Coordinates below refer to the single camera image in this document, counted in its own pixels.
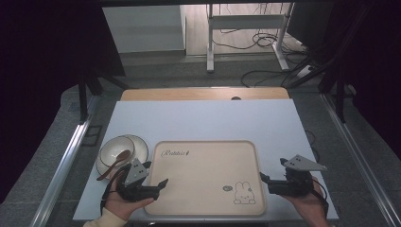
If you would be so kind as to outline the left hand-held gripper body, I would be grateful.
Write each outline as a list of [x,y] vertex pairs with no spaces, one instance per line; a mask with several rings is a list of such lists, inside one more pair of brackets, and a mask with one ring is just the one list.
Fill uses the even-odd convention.
[[158,199],[160,190],[157,186],[143,186],[148,176],[148,168],[144,168],[138,159],[133,163],[121,167],[117,173],[121,175],[116,188],[118,194],[125,201],[141,201],[148,198]]

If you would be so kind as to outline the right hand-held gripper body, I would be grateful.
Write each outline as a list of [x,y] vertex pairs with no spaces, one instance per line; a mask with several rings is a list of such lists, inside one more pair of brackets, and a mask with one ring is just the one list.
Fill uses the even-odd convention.
[[295,155],[285,163],[285,179],[270,180],[268,190],[271,194],[302,197],[313,189],[311,171],[326,171],[327,167],[311,161],[304,156]]

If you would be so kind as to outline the white ceramic plate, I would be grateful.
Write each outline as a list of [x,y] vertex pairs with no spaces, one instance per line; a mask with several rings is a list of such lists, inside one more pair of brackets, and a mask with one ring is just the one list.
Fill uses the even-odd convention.
[[135,159],[138,159],[141,163],[144,163],[148,159],[148,146],[142,138],[130,134],[120,136],[127,136],[131,139],[134,143],[134,153],[126,163],[116,166],[114,170],[118,170],[120,167],[125,166],[128,163],[132,163]]

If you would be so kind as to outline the brown wooden spoon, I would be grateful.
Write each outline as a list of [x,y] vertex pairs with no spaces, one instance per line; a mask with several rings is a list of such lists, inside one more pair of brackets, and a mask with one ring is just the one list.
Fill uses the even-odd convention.
[[98,181],[102,181],[110,177],[111,172],[114,168],[119,165],[121,162],[126,162],[128,158],[131,156],[131,152],[126,149],[118,153],[117,155],[111,158],[110,164],[104,164],[100,159],[96,161],[96,168],[99,173],[99,176],[96,178]]

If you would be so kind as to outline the white ceramic bowl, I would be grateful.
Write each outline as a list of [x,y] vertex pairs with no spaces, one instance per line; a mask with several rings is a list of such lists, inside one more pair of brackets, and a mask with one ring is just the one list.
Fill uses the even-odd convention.
[[123,151],[129,152],[128,156],[124,158],[117,165],[120,166],[126,163],[134,153],[134,143],[127,136],[117,136],[109,140],[101,149],[98,154],[98,164],[100,166],[109,167],[115,161],[117,156]]

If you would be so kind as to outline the beige tray with rabbit print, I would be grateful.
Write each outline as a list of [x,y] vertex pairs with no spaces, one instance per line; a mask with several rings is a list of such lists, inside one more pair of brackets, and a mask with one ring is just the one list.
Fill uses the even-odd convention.
[[266,209],[250,141],[164,141],[156,145],[148,184],[168,180],[151,215],[258,216]]

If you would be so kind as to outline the person's right hand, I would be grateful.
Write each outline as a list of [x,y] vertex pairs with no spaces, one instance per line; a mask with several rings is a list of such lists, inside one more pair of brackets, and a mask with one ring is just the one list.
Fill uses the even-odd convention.
[[305,222],[308,218],[312,217],[325,218],[323,205],[321,204],[320,200],[311,193],[300,198],[285,196],[285,199],[294,206],[295,210],[304,219]]

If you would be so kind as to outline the person's left hand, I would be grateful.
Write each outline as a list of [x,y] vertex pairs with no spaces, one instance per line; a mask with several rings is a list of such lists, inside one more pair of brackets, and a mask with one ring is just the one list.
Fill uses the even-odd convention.
[[113,213],[114,215],[118,216],[119,218],[128,221],[131,217],[132,213],[140,208],[144,208],[147,205],[154,202],[153,198],[144,199],[141,201],[131,202],[125,201],[121,198],[121,196],[116,191],[118,186],[118,180],[121,177],[120,174],[114,179],[113,184],[110,188],[110,192],[108,197],[105,201],[105,208]]

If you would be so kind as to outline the black floor grate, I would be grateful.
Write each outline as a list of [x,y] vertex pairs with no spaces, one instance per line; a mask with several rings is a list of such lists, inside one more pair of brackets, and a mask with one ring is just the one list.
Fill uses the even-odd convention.
[[90,126],[84,135],[81,145],[83,147],[95,147],[102,131],[101,125]]

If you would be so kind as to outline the white table board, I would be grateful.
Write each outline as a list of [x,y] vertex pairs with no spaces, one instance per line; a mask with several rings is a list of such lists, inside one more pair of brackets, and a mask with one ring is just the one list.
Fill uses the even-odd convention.
[[[254,144],[259,173],[282,180],[280,158],[314,157],[295,105],[290,99],[119,101],[103,140],[132,134],[148,146],[153,160],[157,144],[164,141],[250,141]],[[269,222],[295,221],[292,204],[269,192],[262,183],[266,209],[258,216],[151,215],[136,210],[131,222]]]

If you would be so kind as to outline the wooden table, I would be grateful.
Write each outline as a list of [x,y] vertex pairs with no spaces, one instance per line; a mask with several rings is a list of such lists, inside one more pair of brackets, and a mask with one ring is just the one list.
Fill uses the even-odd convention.
[[249,100],[289,99],[288,91],[281,87],[240,88],[158,88],[129,89],[123,92],[121,101],[166,101],[166,100]]

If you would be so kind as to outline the black metal stand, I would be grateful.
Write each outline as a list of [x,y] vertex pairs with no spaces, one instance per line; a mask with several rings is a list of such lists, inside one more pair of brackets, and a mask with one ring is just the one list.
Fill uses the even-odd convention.
[[340,119],[340,122],[344,123],[343,100],[345,96],[345,80],[341,66],[342,57],[343,53],[339,51],[333,56],[333,59],[326,64],[325,75],[323,76],[318,88],[321,93],[328,94],[332,88],[335,87],[335,113]]
[[89,107],[86,91],[89,90],[93,96],[101,96],[104,92],[99,79],[106,79],[111,84],[123,89],[130,89],[130,86],[115,77],[106,75],[99,69],[91,69],[88,73],[78,76],[78,98],[79,98],[79,123],[83,124],[89,118]]

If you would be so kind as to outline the dark curtain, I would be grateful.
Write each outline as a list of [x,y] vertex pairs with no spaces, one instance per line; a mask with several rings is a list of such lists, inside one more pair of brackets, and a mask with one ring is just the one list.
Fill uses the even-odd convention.
[[335,0],[326,34],[351,24],[362,6],[368,13],[342,58],[345,81],[360,114],[401,159],[401,0]]
[[0,0],[0,204],[41,144],[61,94],[124,69],[96,0]]

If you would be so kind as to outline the metal floor rail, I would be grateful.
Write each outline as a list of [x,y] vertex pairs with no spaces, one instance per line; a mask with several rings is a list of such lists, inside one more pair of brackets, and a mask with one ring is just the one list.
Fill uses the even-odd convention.
[[354,159],[354,162],[356,163],[364,182],[367,184],[367,187],[371,192],[383,218],[386,220],[389,227],[401,227],[401,216],[396,212],[390,197],[370,168],[354,136],[349,131],[347,125],[338,117],[335,110],[335,104],[331,100],[330,95],[321,94],[320,97],[323,101],[325,109],[332,118],[332,121],[334,122],[341,139]]
[[88,111],[87,116],[76,126],[76,129],[64,154],[61,157],[61,161],[53,175],[53,178],[44,193],[44,197],[28,227],[45,227],[46,223],[48,222],[61,190],[65,184],[69,171],[78,154],[78,150],[84,135],[90,126],[98,101],[99,96],[92,96],[89,100],[89,103],[86,105]]

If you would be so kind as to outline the white metal desk frame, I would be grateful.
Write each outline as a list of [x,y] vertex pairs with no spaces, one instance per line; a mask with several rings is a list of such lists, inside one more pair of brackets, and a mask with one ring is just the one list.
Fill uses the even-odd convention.
[[294,3],[290,2],[284,14],[259,14],[259,15],[213,15],[213,5],[207,5],[208,22],[208,46],[206,52],[206,70],[214,72],[214,46],[213,34],[218,29],[277,29],[277,40],[272,43],[272,49],[283,71],[288,71],[288,63],[285,60],[282,43],[287,31],[288,22]]

